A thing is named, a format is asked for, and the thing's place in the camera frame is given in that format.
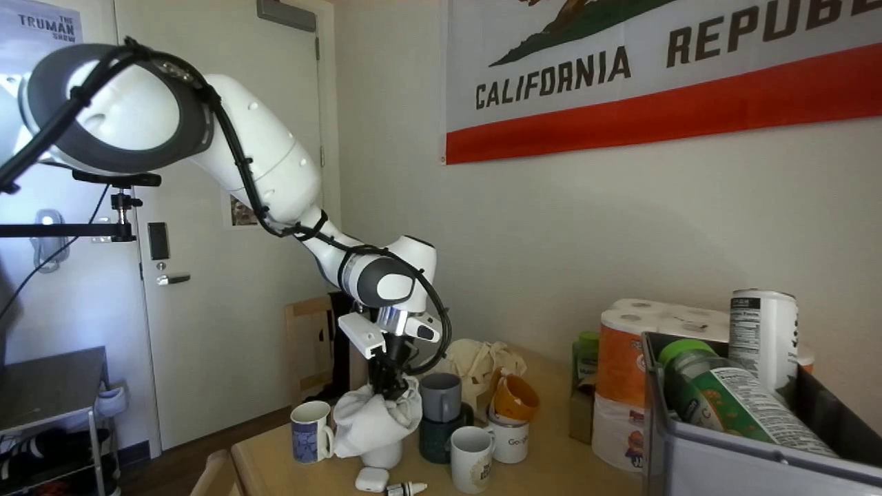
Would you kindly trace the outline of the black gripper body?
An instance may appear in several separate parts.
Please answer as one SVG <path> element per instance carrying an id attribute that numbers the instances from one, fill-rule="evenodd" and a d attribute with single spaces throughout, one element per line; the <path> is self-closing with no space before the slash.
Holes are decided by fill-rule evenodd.
<path id="1" fill-rule="evenodd" d="M 375 320 L 349 311 L 335 325 L 367 360 L 370 387 L 384 400 L 399 400 L 408 376 L 433 369 L 443 355 L 443 323 L 428 311 L 381 308 Z"/>

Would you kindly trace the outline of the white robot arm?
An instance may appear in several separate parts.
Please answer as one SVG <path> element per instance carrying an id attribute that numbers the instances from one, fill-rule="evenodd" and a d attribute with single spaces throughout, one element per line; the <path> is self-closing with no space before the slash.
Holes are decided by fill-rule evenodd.
<path id="1" fill-rule="evenodd" d="M 367 359 L 370 387 L 399 400 L 453 338 L 433 287 L 436 245 L 410 235 L 370 245 L 341 235 L 319 207 L 319 172 L 290 128 L 229 75 L 134 38 L 68 45 L 45 56 L 13 93 L 29 139 L 3 163 L 0 187 L 45 158 L 79 180 L 129 187 L 191 163 L 244 203 L 255 224 L 297 240 L 326 280 L 355 300 L 335 320 Z"/>

